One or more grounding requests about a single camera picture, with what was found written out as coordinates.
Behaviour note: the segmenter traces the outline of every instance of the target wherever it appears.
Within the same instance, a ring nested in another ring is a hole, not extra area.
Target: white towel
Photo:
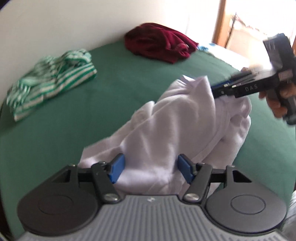
[[[232,164],[250,128],[250,111],[248,97],[214,99],[206,76],[182,76],[157,103],[146,103],[112,136],[86,147],[78,166],[89,168],[123,153],[126,166],[117,190],[180,194],[188,185],[177,170],[177,156],[220,169]]]

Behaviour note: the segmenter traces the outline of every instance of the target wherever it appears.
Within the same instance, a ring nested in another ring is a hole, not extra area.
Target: green striped cloth
[[[67,51],[61,57],[47,56],[13,84],[6,103],[18,121],[45,100],[94,79],[96,73],[91,55],[85,49]]]

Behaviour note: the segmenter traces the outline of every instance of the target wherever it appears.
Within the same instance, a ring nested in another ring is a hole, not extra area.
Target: maroon velvet fabric
[[[198,43],[174,29],[157,23],[144,23],[127,32],[125,46],[136,55],[169,63],[189,58]]]

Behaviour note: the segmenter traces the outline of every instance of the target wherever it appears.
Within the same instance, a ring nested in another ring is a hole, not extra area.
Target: logo
[[[255,90],[255,89],[258,89],[258,86],[256,84],[254,85],[251,85],[249,87],[245,87],[245,90],[248,92],[248,91],[251,91],[251,90]]]
[[[147,198],[148,202],[154,202],[156,199],[154,197]]]
[[[291,69],[288,69],[286,71],[279,73],[279,80],[280,81],[287,80],[292,77],[293,77],[293,71]]]

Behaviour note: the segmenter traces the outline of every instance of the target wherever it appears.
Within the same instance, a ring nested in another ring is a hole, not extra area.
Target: hand
[[[296,85],[293,83],[288,84],[285,88],[280,90],[280,94],[283,98],[287,99],[293,95],[296,95]],[[287,108],[282,107],[281,103],[277,100],[272,100],[266,96],[266,92],[262,91],[259,93],[259,99],[266,98],[267,104],[272,110],[275,118],[282,118],[287,114]]]

